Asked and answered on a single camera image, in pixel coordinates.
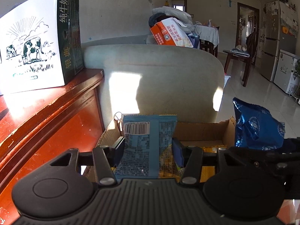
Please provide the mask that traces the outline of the light blue snack packet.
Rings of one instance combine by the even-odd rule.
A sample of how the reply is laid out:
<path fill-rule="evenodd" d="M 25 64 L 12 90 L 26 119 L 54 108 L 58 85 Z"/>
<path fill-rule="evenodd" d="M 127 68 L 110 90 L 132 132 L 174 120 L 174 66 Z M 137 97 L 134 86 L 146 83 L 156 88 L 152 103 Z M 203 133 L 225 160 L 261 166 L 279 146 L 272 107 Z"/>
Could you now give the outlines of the light blue snack packet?
<path fill-rule="evenodd" d="M 172 137 L 176 115 L 124 115 L 124 153 L 114 174 L 121 178 L 176 177 Z"/>

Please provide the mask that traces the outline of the blue sea salt snack bag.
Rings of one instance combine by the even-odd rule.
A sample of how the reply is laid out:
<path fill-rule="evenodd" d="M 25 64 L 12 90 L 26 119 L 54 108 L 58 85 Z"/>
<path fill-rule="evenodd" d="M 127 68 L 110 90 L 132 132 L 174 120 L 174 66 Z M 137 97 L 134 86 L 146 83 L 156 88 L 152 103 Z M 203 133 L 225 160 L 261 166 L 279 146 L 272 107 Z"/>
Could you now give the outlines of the blue sea salt snack bag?
<path fill-rule="evenodd" d="M 255 150 L 281 148 L 285 124 L 277 121 L 265 107 L 233 98 L 235 112 L 235 147 Z"/>

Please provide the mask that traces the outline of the yellow barcode snack packet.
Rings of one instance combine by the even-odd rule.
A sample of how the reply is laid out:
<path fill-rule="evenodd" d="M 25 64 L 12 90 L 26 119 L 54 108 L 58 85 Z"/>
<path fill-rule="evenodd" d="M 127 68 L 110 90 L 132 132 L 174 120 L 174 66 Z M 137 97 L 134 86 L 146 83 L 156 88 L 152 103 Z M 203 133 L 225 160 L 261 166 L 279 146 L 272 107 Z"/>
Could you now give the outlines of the yellow barcode snack packet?
<path fill-rule="evenodd" d="M 213 145 L 209 147 L 201 147 L 205 153 L 217 153 L 218 148 L 226 148 L 226 145 Z M 160 154 L 160 170 L 159 178 L 175 178 L 179 182 L 183 168 L 179 168 L 172 154 L 172 144 L 168 145 Z M 208 165 L 202 167 L 200 182 L 206 182 L 210 177 L 215 175 L 215 167 L 213 165 Z"/>

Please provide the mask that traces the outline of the open cardboard milk box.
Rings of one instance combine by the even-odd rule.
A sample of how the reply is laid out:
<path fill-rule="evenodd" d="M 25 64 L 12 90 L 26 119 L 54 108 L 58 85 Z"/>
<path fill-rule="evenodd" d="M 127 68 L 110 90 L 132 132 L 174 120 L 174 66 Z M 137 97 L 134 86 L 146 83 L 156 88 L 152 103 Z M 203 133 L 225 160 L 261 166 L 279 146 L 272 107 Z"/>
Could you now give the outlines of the open cardboard milk box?
<path fill-rule="evenodd" d="M 219 123 L 178 122 L 173 136 L 184 146 L 226 145 L 226 148 L 229 148 L 234 145 L 235 125 L 234 118 Z M 123 135 L 122 121 L 115 116 L 98 139 L 96 146 L 112 146 Z"/>

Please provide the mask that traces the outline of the grey sofa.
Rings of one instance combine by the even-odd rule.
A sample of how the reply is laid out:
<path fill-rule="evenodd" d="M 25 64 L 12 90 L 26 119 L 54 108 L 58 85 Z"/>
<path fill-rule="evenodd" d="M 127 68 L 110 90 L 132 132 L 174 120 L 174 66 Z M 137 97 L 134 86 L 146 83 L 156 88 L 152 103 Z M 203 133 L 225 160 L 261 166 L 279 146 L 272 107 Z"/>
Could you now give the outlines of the grey sofa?
<path fill-rule="evenodd" d="M 121 114 L 176 115 L 181 122 L 217 119 L 223 66 L 200 49 L 111 38 L 82 44 L 84 65 L 102 69 L 99 101 L 105 125 Z"/>

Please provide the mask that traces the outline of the white plastic basket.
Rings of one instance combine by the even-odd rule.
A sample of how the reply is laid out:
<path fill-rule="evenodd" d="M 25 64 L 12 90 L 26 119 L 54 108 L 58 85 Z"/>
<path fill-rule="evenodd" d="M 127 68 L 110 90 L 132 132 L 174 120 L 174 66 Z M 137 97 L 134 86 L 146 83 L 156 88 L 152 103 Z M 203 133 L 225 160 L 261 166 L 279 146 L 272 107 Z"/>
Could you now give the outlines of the white plastic basket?
<path fill-rule="evenodd" d="M 227 85 L 228 80 L 231 78 L 231 76 L 225 74 L 224 75 L 224 87 Z"/>

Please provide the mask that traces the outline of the white chest freezer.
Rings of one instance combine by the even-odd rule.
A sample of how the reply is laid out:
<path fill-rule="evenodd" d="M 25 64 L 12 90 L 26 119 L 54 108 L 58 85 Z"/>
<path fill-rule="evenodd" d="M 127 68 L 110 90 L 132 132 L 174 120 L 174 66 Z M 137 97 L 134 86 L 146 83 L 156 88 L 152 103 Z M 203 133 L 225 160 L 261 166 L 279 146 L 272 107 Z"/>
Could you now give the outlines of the white chest freezer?
<path fill-rule="evenodd" d="M 287 94 L 295 95 L 299 87 L 298 60 L 299 56 L 280 50 L 274 84 Z"/>

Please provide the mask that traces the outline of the wooden chair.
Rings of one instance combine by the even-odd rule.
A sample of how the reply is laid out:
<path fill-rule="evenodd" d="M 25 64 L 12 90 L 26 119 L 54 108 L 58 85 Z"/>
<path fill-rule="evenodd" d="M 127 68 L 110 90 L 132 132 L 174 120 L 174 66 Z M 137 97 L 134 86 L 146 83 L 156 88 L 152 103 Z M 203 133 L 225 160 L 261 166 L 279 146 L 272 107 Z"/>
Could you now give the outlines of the wooden chair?
<path fill-rule="evenodd" d="M 232 59 L 238 60 L 238 59 L 243 59 L 244 62 L 246 63 L 245 69 L 244 69 L 244 74 L 242 78 L 243 82 L 243 87 L 247 86 L 248 78 L 250 75 L 250 68 L 252 64 L 252 59 L 255 55 L 256 52 L 256 37 L 257 37 L 257 32 L 254 31 L 251 33 L 247 39 L 246 39 L 246 45 L 238 45 L 232 50 L 223 50 L 225 54 L 227 54 L 225 65 L 224 65 L 224 73 L 227 73 L 230 61 Z"/>

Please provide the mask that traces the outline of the table with white cloth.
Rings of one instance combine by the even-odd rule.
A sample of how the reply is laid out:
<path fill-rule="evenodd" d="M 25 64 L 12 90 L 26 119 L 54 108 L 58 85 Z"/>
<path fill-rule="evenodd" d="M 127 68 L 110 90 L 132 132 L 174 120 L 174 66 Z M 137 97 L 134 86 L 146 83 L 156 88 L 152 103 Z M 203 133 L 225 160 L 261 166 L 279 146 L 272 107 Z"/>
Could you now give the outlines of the table with white cloth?
<path fill-rule="evenodd" d="M 218 57 L 220 27 L 215 27 L 212 20 L 209 19 L 204 24 L 197 21 L 194 28 L 195 34 L 199 36 L 199 49 Z"/>

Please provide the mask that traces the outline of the white cow milk carton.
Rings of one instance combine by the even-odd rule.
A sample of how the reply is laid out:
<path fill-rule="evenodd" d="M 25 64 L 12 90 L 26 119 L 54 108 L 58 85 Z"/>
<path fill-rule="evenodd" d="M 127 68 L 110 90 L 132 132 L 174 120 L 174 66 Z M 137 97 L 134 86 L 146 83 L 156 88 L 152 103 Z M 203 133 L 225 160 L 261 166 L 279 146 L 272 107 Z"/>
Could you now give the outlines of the white cow milk carton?
<path fill-rule="evenodd" d="M 83 67 L 79 0 L 28 0 L 1 17 L 1 95 L 64 86 Z"/>

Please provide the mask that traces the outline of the orange white bag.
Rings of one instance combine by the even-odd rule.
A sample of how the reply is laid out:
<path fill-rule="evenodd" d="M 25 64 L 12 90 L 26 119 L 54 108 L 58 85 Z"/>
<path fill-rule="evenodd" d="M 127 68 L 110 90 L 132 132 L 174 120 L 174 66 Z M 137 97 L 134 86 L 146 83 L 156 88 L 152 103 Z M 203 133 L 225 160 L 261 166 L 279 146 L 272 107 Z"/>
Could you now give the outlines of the orange white bag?
<path fill-rule="evenodd" d="M 181 29 L 179 21 L 174 18 L 156 23 L 150 31 L 158 45 L 193 48 L 191 40 Z"/>

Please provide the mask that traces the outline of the pile of clothes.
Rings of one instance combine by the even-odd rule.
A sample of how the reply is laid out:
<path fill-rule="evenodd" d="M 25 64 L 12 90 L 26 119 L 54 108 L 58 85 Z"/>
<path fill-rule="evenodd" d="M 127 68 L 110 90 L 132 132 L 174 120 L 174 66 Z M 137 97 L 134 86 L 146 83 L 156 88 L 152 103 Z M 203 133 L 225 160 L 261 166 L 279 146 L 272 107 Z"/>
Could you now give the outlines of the pile of clothes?
<path fill-rule="evenodd" d="M 152 28 L 156 23 L 167 19 L 174 18 L 179 21 L 181 29 L 187 33 L 194 33 L 195 28 L 193 26 L 192 17 L 187 12 L 171 8 L 168 6 L 158 7 L 152 9 L 152 15 L 148 20 L 148 25 Z"/>

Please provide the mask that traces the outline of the silver refrigerator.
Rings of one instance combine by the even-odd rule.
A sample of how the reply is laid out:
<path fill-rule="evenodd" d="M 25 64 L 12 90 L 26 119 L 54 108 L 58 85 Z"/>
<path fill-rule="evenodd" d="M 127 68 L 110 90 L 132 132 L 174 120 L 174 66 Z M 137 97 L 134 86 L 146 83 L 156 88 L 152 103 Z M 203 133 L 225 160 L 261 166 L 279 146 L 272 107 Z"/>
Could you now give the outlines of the silver refrigerator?
<path fill-rule="evenodd" d="M 281 50 L 292 54 L 296 51 L 299 31 L 297 12 L 281 1 L 265 4 L 263 17 L 264 44 L 262 48 L 260 74 L 268 81 L 275 78 Z"/>

